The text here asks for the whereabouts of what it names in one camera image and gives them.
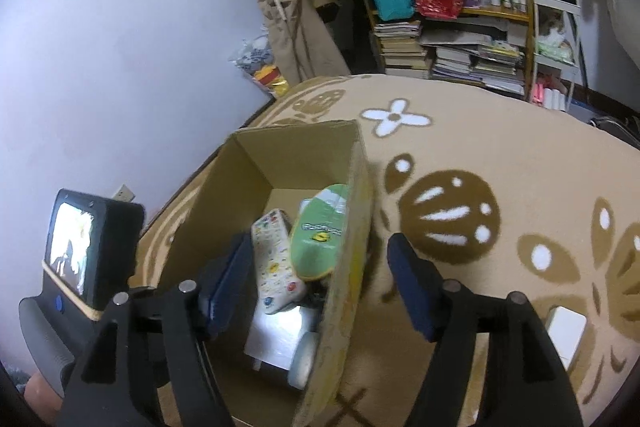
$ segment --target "beige blanket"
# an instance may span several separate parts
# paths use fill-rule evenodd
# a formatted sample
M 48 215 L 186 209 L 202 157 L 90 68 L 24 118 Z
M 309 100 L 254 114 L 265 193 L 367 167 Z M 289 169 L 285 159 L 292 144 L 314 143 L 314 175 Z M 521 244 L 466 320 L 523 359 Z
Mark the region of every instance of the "beige blanket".
M 556 305 L 586 315 L 570 378 L 591 423 L 640 355 L 640 152 L 559 111 L 378 74 L 305 82 L 253 125 L 346 119 L 362 126 L 378 193 L 346 368 L 318 425 L 401 426 L 422 383 L 433 346 L 412 329 L 384 255 L 398 230 L 476 293 L 520 290 L 543 318 Z M 145 233 L 132 285 L 157 282 L 206 170 Z M 460 425 L 478 409 L 485 342 Z

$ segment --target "cardboard box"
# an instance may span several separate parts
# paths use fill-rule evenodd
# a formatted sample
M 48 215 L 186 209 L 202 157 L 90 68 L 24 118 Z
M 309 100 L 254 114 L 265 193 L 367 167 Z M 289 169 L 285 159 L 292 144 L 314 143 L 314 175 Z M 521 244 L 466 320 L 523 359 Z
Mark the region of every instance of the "cardboard box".
M 372 182 L 356 121 L 233 133 L 175 234 L 162 270 L 160 289 L 192 278 L 209 259 L 226 253 L 235 233 L 248 231 L 267 211 L 281 208 L 294 221 L 300 201 L 336 183 L 350 187 L 346 225 L 305 392 L 253 371 L 251 359 L 242 352 L 254 313 L 255 281 L 248 283 L 250 295 L 236 310 L 234 331 L 222 334 L 208 349 L 231 414 L 253 427 L 304 427 L 337 392 L 360 295 L 372 209 Z

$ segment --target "green oval package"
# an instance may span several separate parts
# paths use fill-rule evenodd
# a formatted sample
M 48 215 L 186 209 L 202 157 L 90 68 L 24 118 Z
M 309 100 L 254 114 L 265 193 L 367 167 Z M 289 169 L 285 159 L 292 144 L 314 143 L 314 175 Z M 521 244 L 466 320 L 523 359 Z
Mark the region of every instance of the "green oval package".
M 300 212 L 291 232 L 291 265 L 303 281 L 334 271 L 342 242 L 349 188 L 335 184 L 316 194 Z

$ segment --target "white metal rack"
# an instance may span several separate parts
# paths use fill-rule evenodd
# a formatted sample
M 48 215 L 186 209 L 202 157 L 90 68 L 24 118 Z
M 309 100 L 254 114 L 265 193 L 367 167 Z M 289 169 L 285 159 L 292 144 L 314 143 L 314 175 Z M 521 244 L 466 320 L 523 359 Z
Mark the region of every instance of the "white metal rack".
M 533 55 L 533 85 L 535 85 L 538 78 L 538 66 L 548 66 L 556 70 L 570 70 L 572 72 L 571 87 L 569 89 L 569 96 L 566 97 L 565 110 L 569 110 L 572 98 L 574 97 L 575 79 L 578 76 L 579 67 L 576 63 L 564 62 L 563 60 L 557 60 L 546 55 L 542 55 L 538 51 L 538 36 L 540 35 L 540 6 L 546 6 L 554 10 L 559 10 L 565 13 L 571 13 L 575 17 L 575 45 L 572 46 L 574 52 L 574 60 L 578 59 L 578 52 L 580 51 L 580 18 L 582 11 L 580 10 L 580 0 L 575 0 L 575 4 L 564 2 L 561 0 L 533 0 L 533 14 L 534 14 L 534 55 Z M 533 89 L 530 90 L 529 102 L 533 96 Z

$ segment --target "metal screw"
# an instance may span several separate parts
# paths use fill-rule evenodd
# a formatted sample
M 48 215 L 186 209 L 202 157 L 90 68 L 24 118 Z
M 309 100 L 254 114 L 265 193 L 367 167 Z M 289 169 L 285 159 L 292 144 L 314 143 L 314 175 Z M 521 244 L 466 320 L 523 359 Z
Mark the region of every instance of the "metal screw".
M 113 296 L 113 303 L 116 304 L 116 306 L 122 306 L 128 300 L 129 294 L 127 292 L 116 293 L 116 295 Z
M 462 289 L 462 284 L 455 279 L 447 279 L 442 283 L 442 289 L 447 292 L 456 293 Z
M 516 304 L 525 304 L 527 302 L 527 296 L 522 292 L 511 292 L 507 297 Z
M 182 293 L 191 293 L 197 287 L 198 285 L 196 284 L 196 282 L 191 279 L 186 279 L 178 284 L 178 290 L 180 290 Z

